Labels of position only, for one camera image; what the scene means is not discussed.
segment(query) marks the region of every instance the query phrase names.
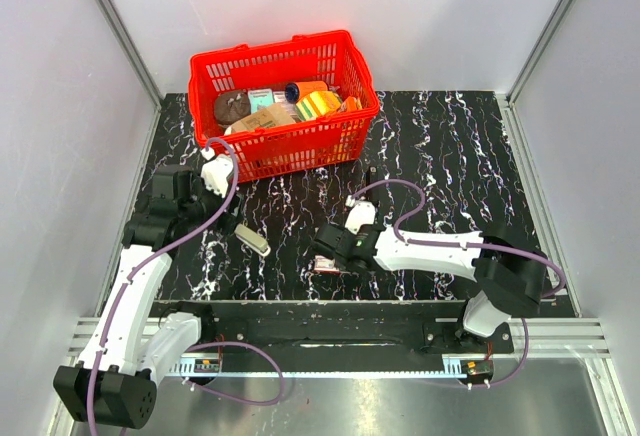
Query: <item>silver floor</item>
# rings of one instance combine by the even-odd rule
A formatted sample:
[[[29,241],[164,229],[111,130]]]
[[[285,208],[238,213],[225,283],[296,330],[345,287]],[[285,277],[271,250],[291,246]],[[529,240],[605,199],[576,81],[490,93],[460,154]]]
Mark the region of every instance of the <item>silver floor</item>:
[[[498,361],[499,374],[513,367]],[[500,388],[466,391],[418,380],[289,380],[278,406],[259,408],[163,383],[147,426],[129,435],[580,435],[606,434],[587,369],[578,360],[527,362]],[[213,387],[249,398],[273,397],[265,379],[220,379]],[[100,428],[102,436],[118,435]],[[75,436],[89,435],[86,424]]]

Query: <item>black marble surface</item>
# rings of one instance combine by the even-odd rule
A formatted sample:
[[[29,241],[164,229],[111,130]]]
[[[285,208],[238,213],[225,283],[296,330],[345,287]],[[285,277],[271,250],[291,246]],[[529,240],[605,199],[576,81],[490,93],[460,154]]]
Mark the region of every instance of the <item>black marble surface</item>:
[[[159,300],[430,300],[463,299],[474,285],[447,274],[379,272],[370,278],[312,271],[310,242],[325,221],[344,223],[344,201],[378,166],[384,176],[414,181],[427,209],[405,223],[422,232],[467,232],[505,221],[537,244],[509,141],[492,92],[379,92],[360,159],[240,186],[245,222],[267,238],[264,260],[235,238],[212,232],[186,243],[164,278]],[[192,138],[184,94],[168,95],[151,147],[141,191],[163,164],[205,162]],[[385,222],[413,208],[404,187],[382,191]]]

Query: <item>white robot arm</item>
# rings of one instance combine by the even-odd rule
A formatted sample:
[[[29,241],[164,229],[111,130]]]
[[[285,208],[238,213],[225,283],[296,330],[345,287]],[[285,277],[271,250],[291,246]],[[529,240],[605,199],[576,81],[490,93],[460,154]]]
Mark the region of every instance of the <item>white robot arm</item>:
[[[152,179],[151,196],[125,225],[120,267],[113,290],[91,340],[74,367],[60,366],[54,388],[76,421],[87,421],[89,374],[102,350],[98,367],[94,413],[102,424],[141,428],[148,421],[157,387],[168,370],[191,346],[215,337],[211,306],[183,302],[154,336],[142,343],[142,331],[173,252],[151,260],[128,279],[133,268],[154,252],[178,241],[221,207],[233,165],[221,155],[206,163],[201,175],[187,166],[165,166]],[[235,235],[261,256],[269,254],[264,238],[240,221],[244,198],[234,194],[227,210],[210,227]],[[110,309],[117,304],[104,348],[101,335]]]
[[[541,263],[486,252],[469,247],[471,243],[492,242],[511,247],[505,228],[494,227],[464,234],[429,234],[400,231],[376,224],[373,202],[347,200],[351,211],[343,226],[326,224],[313,242],[321,256],[334,260],[346,271],[368,273],[374,269],[388,271],[423,270],[451,273],[476,282],[480,292],[471,298],[460,317],[461,335],[489,338],[510,317],[537,315],[546,269]],[[456,247],[417,245],[405,241],[456,243]],[[534,248],[522,248],[535,251]]]

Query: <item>red plastic basket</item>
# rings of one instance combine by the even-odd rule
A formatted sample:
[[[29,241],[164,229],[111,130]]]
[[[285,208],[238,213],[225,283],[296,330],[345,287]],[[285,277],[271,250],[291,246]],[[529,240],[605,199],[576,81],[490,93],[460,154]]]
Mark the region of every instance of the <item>red plastic basket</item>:
[[[323,80],[362,109],[270,129],[224,136],[238,155],[239,181],[357,159],[380,102],[369,68],[347,31],[294,36],[291,41],[197,54],[191,58],[189,110],[200,146],[223,131],[213,114],[220,93],[233,89],[282,91],[292,81]],[[222,152],[221,145],[213,149]]]

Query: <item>purple cable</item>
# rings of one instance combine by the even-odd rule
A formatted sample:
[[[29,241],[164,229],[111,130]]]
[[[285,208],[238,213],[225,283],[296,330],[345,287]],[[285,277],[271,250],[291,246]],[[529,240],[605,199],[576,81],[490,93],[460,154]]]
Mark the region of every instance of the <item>purple cable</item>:
[[[205,150],[209,149],[209,146],[211,146],[212,143],[221,144],[224,147],[224,149],[226,149],[227,152],[229,153],[229,157],[231,158],[231,161],[233,163],[233,180],[231,182],[231,187],[229,188],[229,192],[227,193],[227,197],[222,202],[222,205],[220,206],[218,211],[216,211],[215,214],[211,216],[207,221],[205,221],[202,225],[198,226],[196,229],[191,231],[186,236],[183,236],[182,238],[174,241],[173,243],[168,244],[164,248],[159,249],[158,251],[153,253],[151,256],[149,256],[147,259],[142,261],[138,266],[133,268],[129,276],[127,276],[128,281],[130,282],[133,281],[133,278],[135,277],[135,275],[138,274],[138,272],[149,262],[162,256],[165,253],[168,253],[169,251],[180,246],[182,243],[189,241],[191,238],[202,233],[211,224],[213,224],[220,217],[220,215],[227,209],[229,204],[231,204],[231,199],[233,198],[233,195],[236,192],[236,187],[238,186],[238,172],[239,172],[238,158],[236,157],[236,153],[233,150],[233,148],[229,145],[229,143],[227,143],[225,140],[220,138],[209,139],[204,149]],[[116,315],[116,310],[118,309],[118,305],[120,304],[120,301],[122,300],[122,296],[128,286],[129,286],[128,283],[122,284],[120,291],[118,291],[118,294],[116,295],[115,299],[113,300],[113,304],[109,309],[109,314],[107,315],[107,319],[104,322],[104,328],[102,330],[102,335],[100,336],[100,346],[102,348],[104,348],[105,344],[107,343],[107,337],[109,335],[109,330],[111,329],[111,324],[113,323],[113,318]],[[101,360],[102,360],[102,350],[98,350],[96,351],[96,358],[93,362],[93,367],[91,368],[91,374],[89,375],[89,386],[87,391],[87,419],[89,421],[89,430],[91,432],[91,436],[98,436],[98,428],[96,426],[96,417],[93,409],[93,403],[94,403],[94,392],[96,388],[96,380],[98,378],[98,369],[100,368]]]
[[[422,188],[417,184],[412,183],[411,181],[406,181],[404,179],[383,179],[380,181],[376,181],[375,183],[371,183],[369,186],[365,186],[364,188],[356,191],[353,194],[353,198],[357,199],[358,196],[360,196],[362,193],[364,193],[365,191],[368,191],[371,188],[375,188],[376,186],[382,186],[382,185],[387,185],[392,183],[403,184],[404,186],[408,186],[410,188],[415,189],[420,194],[420,204],[418,204],[416,208],[412,209],[408,213],[405,213],[402,216],[400,216],[398,220],[393,224],[393,232],[395,233],[396,238],[398,238],[402,242],[417,244],[419,246],[434,246],[438,248],[456,248],[456,249],[460,248],[459,243],[448,242],[448,241],[422,241],[422,240],[416,240],[416,239],[408,239],[407,241],[404,240],[404,238],[402,237],[402,234],[400,234],[400,224],[402,224],[404,221],[409,219],[411,216],[419,213],[424,207],[426,202],[424,191],[422,190]],[[558,275],[560,282],[555,288],[551,289],[551,291],[543,294],[542,295],[543,298],[548,298],[549,296],[553,296],[562,288],[564,288],[567,284],[567,277],[565,276],[562,268],[560,268],[560,266],[555,264],[553,261],[550,261],[547,258],[544,258],[538,254],[531,253],[529,251],[523,251],[521,249],[512,248],[510,246],[502,246],[500,244],[490,244],[490,243],[469,243],[467,247],[475,248],[475,249],[488,249],[490,251],[500,251],[503,253],[515,254],[516,256],[532,259],[534,261],[542,263],[545,266],[551,268]]]
[[[221,398],[230,399],[231,401],[235,401],[236,403],[250,404],[250,405],[253,405],[253,406],[272,406],[272,405],[278,404],[280,401],[282,401],[282,399],[284,398],[284,375],[282,374],[282,370],[280,369],[280,366],[278,366],[278,364],[273,360],[273,358],[271,356],[269,356],[267,353],[265,353],[263,350],[261,350],[260,348],[258,348],[256,346],[253,346],[252,344],[248,344],[248,343],[241,343],[241,342],[236,342],[236,341],[221,341],[221,342],[216,342],[216,343],[197,344],[195,346],[191,346],[187,351],[188,352],[196,352],[196,351],[201,351],[203,349],[218,348],[218,347],[245,348],[245,349],[249,349],[249,350],[253,351],[254,353],[259,354],[264,359],[266,359],[269,362],[269,364],[271,366],[273,366],[273,369],[276,370],[276,373],[278,373],[278,380],[280,382],[280,389],[278,391],[278,395],[275,398],[270,399],[268,401],[253,401],[251,399],[244,399],[244,398],[240,398],[238,396],[233,396],[231,394],[222,393],[220,391],[216,391],[215,389],[206,388],[206,387],[204,387],[204,386],[202,386],[200,384],[196,384],[194,382],[191,382],[191,384],[194,387],[197,387],[197,388],[201,389],[205,393],[213,394],[213,395],[219,396]]]

